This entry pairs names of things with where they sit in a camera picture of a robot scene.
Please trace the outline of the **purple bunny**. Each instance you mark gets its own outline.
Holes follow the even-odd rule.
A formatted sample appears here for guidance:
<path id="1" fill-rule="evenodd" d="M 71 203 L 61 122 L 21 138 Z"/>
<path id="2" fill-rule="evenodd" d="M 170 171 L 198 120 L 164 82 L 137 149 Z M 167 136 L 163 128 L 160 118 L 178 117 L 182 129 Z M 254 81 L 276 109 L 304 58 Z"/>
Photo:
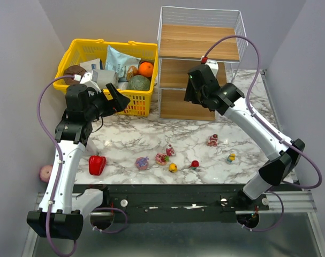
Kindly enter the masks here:
<path id="1" fill-rule="evenodd" d="M 146 170 L 149 166 L 148 157 L 139 157 L 136 159 L 135 166 L 138 170 Z"/>

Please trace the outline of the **red cherry toy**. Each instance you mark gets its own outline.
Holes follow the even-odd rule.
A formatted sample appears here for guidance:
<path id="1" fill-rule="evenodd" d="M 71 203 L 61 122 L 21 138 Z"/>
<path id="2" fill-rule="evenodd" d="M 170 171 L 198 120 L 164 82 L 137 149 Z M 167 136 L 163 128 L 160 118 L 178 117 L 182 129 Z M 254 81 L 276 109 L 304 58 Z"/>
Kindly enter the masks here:
<path id="1" fill-rule="evenodd" d="M 199 167 L 199 162 L 197 160 L 192 161 L 190 169 L 196 170 Z"/>

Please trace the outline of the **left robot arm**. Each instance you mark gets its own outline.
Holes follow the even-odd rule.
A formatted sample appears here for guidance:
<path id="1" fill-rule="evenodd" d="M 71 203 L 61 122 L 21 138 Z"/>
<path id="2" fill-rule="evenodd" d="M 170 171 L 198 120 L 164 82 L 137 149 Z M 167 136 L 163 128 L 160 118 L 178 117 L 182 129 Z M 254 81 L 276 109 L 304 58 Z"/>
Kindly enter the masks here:
<path id="1" fill-rule="evenodd" d="M 72 192 L 77 168 L 92 132 L 93 121 L 123 111 L 130 99 L 113 84 L 106 85 L 111 99 L 85 84 L 74 84 L 65 94 L 66 109 L 55 128 L 56 153 L 46 193 L 35 211 L 27 214 L 27 224 L 40 236 L 77 240 L 84 218 L 103 204 L 103 191 L 86 193 L 86 201 L 73 205 Z"/>

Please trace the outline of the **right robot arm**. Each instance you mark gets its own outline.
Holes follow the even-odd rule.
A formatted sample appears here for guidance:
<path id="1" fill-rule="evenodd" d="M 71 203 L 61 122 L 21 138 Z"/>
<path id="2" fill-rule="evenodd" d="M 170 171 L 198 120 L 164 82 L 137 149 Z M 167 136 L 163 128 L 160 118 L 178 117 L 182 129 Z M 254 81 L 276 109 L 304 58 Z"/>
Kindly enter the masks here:
<path id="1" fill-rule="evenodd" d="M 268 161 L 242 189 L 248 201 L 257 199 L 295 168 L 305 148 L 302 140 L 292 140 L 249 108 L 244 93 L 232 83 L 220 86 L 213 71 L 217 65 L 200 64 L 188 71 L 184 100 L 200 104 L 237 124 L 261 148 Z"/>

